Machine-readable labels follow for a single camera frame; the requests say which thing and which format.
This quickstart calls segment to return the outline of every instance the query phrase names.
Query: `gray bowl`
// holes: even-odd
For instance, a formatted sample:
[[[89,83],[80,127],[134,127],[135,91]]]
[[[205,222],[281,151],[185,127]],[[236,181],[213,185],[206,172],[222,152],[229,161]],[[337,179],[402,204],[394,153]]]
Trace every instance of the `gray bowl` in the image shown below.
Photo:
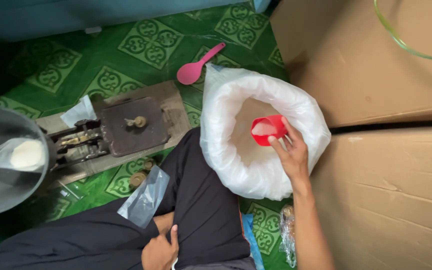
[[[33,138],[43,142],[46,163],[42,172],[26,172],[0,168],[0,213],[22,203],[39,187],[56,152],[39,126],[25,115],[0,107],[0,145],[11,138]]]

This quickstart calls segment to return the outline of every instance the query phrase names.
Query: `clear plastic bag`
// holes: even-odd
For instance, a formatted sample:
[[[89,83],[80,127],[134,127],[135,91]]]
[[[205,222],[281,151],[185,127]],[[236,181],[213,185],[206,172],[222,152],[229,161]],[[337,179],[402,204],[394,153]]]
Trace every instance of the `clear plastic bag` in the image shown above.
[[[318,103],[303,89],[245,69],[206,64],[200,145],[204,159],[233,193],[282,200],[293,189],[276,152],[251,137],[255,118],[281,114],[303,135],[308,169],[331,140]]]
[[[146,228],[163,199],[170,176],[154,166],[142,184],[117,213],[140,228]]]
[[[40,172],[45,163],[46,151],[37,139],[12,138],[0,145],[0,168]]]
[[[294,229],[294,208],[292,205],[285,205],[279,214],[279,232],[282,238],[279,251],[286,253],[286,262],[292,268],[296,266]]]

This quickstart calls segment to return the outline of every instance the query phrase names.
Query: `bag of powder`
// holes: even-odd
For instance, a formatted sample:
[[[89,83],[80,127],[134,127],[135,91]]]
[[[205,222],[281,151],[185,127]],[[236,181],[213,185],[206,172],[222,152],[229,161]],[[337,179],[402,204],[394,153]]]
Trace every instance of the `bag of powder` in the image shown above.
[[[12,138],[0,145],[0,168],[39,172],[46,162],[44,145],[30,138]]]

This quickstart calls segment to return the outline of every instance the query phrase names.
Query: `person's left hand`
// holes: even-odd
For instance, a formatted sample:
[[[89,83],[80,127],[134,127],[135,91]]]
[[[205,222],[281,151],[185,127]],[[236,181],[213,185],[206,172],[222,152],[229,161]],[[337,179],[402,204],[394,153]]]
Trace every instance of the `person's left hand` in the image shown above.
[[[154,237],[144,247],[141,254],[141,263],[144,270],[169,270],[178,257],[178,226],[171,228],[171,243],[166,239],[165,233]]]

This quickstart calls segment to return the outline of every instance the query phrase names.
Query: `hand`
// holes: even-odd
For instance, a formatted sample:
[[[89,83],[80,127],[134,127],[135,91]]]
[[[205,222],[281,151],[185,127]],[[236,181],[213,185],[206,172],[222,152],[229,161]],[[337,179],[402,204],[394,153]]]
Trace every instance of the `hand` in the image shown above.
[[[178,257],[178,226],[171,228],[171,243],[166,239],[165,233],[149,241],[141,254],[141,263],[144,270],[170,270]]]
[[[288,138],[283,137],[286,150],[274,136],[269,136],[268,141],[278,154],[293,190],[297,193],[304,193],[309,183],[308,146],[304,143],[301,132],[291,126],[286,117],[282,117],[281,121],[286,127],[287,136],[291,139],[290,142]]]

